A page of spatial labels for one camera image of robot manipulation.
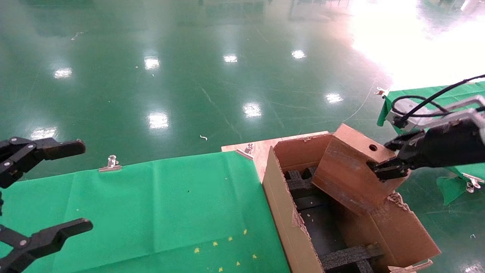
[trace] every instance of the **green table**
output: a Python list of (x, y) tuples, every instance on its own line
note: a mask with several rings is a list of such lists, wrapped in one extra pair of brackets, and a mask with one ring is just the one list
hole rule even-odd
[[(379, 126), (384, 125), (386, 116), (391, 110), (391, 103), (397, 97), (404, 96), (404, 95), (419, 95), (423, 97), (430, 97), (431, 95), (440, 91), (444, 87), (446, 86), (435, 86), (435, 87), (426, 87), (426, 88), (389, 92), (389, 94), (385, 97), (386, 101), (382, 107), (381, 113), (379, 115), (379, 119), (377, 121), (377, 125)], [(485, 82), (461, 85), (441, 95), (440, 97), (435, 99), (435, 102), (442, 106), (445, 106), (450, 103), (457, 102), (465, 98), (476, 96), (476, 95), (482, 95), (485, 97)], [(434, 108), (434, 106), (432, 106), (431, 104), (427, 105), (426, 107), (428, 107), (429, 109)], [(398, 129), (395, 126), (394, 126), (394, 129), (399, 134), (402, 132), (400, 129)], [(437, 180), (438, 187), (444, 196), (445, 205), (449, 204), (450, 202), (455, 200), (458, 196), (460, 196), (462, 193), (466, 191), (466, 182), (464, 181), (468, 181), (468, 179), (463, 177), (463, 173), (467, 173), (482, 179), (485, 178), (485, 163), (448, 167), (447, 169), (455, 173), (457, 177), (440, 177)]]
[(3, 197), (2, 224), (27, 236), (94, 224), (26, 272), (290, 271), (254, 164), (236, 152), (20, 181)]

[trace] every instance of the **box flap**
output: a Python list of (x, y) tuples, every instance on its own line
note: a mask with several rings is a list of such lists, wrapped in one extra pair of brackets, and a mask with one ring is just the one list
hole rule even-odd
[(322, 264), (315, 253), (303, 219), (296, 211), (273, 148), (268, 154), (263, 188), (291, 271), (323, 273)]
[(366, 163), (382, 162), (394, 153), (345, 124), (333, 136), (313, 183), (357, 214), (373, 211), (406, 178), (382, 183)]
[(278, 157), (283, 173), (289, 170), (303, 171), (308, 167), (318, 166), (331, 134), (289, 139), (276, 144), (274, 151)]
[(414, 212), (402, 204), (388, 198), (371, 216), (396, 258), (396, 264), (390, 265), (407, 267), (434, 257), (441, 251)]
[(388, 273), (388, 266), (408, 267), (441, 253), (416, 215), (404, 203), (386, 199), (371, 214), (358, 216), (338, 207), (337, 221), (348, 247), (379, 243), (384, 256), (374, 265), (377, 273)]

